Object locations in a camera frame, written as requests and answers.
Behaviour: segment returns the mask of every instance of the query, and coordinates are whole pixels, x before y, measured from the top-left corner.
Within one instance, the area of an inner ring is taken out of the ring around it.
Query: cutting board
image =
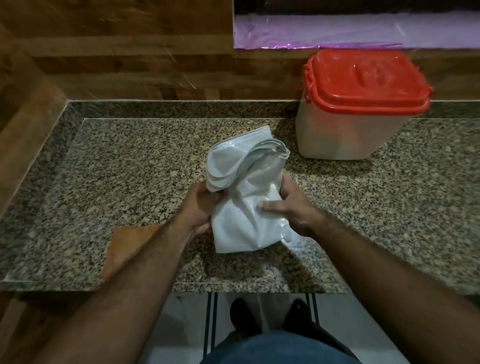
[[[113,229],[107,258],[100,279],[107,280],[118,271],[152,237],[161,224],[148,226],[119,226]]]

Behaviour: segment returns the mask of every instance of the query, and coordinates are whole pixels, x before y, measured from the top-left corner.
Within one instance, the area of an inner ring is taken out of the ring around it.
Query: red lid
[[[305,100],[336,114],[419,115],[429,87],[396,50],[324,49],[303,66]]]

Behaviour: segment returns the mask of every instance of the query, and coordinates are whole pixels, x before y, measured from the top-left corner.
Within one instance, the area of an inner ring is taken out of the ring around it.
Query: foot
[[[255,322],[252,313],[242,298],[233,301],[230,307],[230,320],[232,320],[235,330],[244,337],[262,333],[262,329]]]
[[[297,299],[293,302],[290,311],[285,317],[283,329],[285,331],[291,331],[293,328],[297,328],[300,325],[311,321],[312,315],[310,314],[307,304],[301,299]]]

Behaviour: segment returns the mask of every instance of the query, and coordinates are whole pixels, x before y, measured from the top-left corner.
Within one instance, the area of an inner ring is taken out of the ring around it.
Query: white plastic bag
[[[270,127],[227,139],[208,151],[206,181],[211,192],[228,189],[216,206],[212,229],[217,253],[248,252],[291,241],[287,219],[260,213],[260,201],[280,200],[282,169],[290,151],[272,138]]]

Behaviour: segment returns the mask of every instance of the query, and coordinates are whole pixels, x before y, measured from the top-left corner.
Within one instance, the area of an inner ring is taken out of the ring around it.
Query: person's left hand
[[[210,227],[210,216],[225,192],[210,192],[205,181],[193,184],[187,192],[178,212],[188,229],[194,234],[203,234]]]

